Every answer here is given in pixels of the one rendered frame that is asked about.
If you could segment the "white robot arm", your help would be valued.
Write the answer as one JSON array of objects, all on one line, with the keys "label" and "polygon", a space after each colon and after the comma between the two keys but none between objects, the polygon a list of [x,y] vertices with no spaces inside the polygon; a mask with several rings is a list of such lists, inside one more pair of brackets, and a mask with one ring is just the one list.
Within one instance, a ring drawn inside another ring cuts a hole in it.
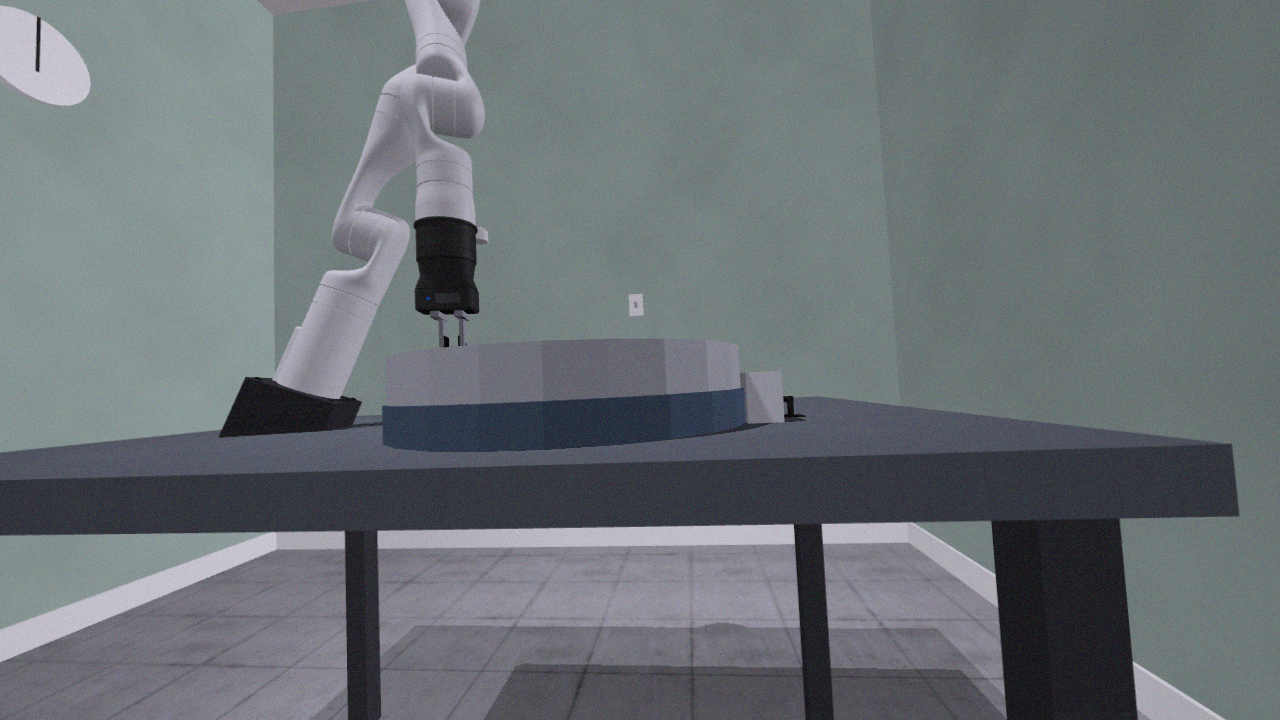
[{"label": "white robot arm", "polygon": [[465,53],[480,0],[404,4],[416,40],[416,64],[381,88],[369,138],[332,231],[338,251],[369,264],[323,275],[273,377],[278,384],[308,395],[340,398],[410,242],[407,222],[372,208],[383,186],[416,161],[417,187],[449,181],[474,193],[468,152],[435,135],[474,138],[483,129],[483,97],[468,76]]}]

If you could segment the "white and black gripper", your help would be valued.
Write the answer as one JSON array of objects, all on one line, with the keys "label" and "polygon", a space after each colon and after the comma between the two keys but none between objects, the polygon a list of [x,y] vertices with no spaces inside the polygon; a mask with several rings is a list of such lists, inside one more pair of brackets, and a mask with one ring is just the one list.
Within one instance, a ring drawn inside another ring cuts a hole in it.
[{"label": "white and black gripper", "polygon": [[417,187],[415,217],[420,272],[415,310],[439,322],[439,348],[449,347],[445,315],[454,314],[458,346],[466,346],[468,314],[479,313],[476,245],[488,243],[488,232],[476,227],[474,193],[449,181],[424,182]]}]

